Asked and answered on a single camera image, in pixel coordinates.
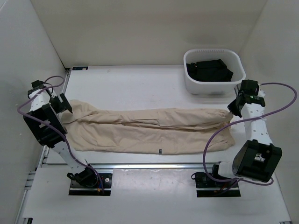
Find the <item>beige trousers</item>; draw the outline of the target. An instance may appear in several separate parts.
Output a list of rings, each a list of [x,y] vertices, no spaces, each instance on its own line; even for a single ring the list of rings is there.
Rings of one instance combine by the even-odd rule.
[[[225,128],[233,118],[223,109],[100,110],[71,100],[61,120],[78,151],[181,155],[222,151],[235,144]]]

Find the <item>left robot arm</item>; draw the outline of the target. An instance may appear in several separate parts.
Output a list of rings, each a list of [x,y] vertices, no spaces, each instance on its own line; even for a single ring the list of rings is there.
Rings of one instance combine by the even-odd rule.
[[[65,95],[42,86],[29,90],[28,98],[31,107],[23,118],[38,143],[53,149],[65,161],[71,169],[68,178],[87,188],[96,187],[99,178],[94,168],[80,159],[67,141],[67,130],[59,117],[65,111],[72,113]]]

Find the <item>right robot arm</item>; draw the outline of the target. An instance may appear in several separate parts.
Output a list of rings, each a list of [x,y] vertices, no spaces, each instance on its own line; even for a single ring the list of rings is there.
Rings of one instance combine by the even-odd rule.
[[[269,137],[264,115],[265,101],[261,96],[239,93],[228,105],[233,115],[245,122],[246,142],[231,162],[213,165],[210,182],[221,186],[226,181],[242,178],[267,183],[281,157],[282,149]]]

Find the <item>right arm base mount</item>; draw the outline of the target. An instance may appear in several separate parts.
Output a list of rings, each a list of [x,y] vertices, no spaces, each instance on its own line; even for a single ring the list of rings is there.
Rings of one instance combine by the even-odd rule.
[[[205,172],[193,173],[191,179],[195,181],[197,198],[241,197],[236,181],[215,182]]]

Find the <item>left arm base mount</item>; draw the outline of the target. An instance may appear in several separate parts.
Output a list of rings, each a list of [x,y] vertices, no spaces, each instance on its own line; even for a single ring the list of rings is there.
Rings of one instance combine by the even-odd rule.
[[[83,171],[80,174],[68,173],[71,180],[70,196],[110,196],[113,174],[100,173],[101,181],[93,171]]]

